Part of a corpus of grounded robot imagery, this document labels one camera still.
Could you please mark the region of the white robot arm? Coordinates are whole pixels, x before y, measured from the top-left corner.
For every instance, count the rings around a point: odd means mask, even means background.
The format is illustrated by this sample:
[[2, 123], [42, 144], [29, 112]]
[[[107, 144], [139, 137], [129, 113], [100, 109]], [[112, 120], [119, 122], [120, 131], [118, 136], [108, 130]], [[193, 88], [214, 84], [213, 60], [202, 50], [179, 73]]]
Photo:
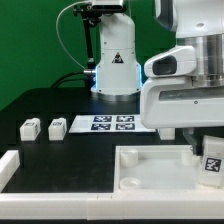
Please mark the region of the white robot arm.
[[106, 100], [140, 96], [140, 120], [171, 140], [177, 128], [193, 139], [200, 127], [224, 126], [224, 0], [154, 0], [156, 21], [176, 45], [139, 65], [134, 25], [115, 3], [94, 0], [102, 13], [101, 60], [92, 93]]

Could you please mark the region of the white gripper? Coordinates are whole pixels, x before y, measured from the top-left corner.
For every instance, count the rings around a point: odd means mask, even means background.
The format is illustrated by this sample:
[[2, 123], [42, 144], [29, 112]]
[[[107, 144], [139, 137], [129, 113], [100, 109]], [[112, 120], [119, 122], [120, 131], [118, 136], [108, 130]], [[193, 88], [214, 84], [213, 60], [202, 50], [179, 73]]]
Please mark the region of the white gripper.
[[186, 76], [149, 78], [141, 91], [140, 118], [148, 129], [184, 128], [193, 154], [201, 155], [193, 128], [224, 126], [224, 87], [193, 88]]

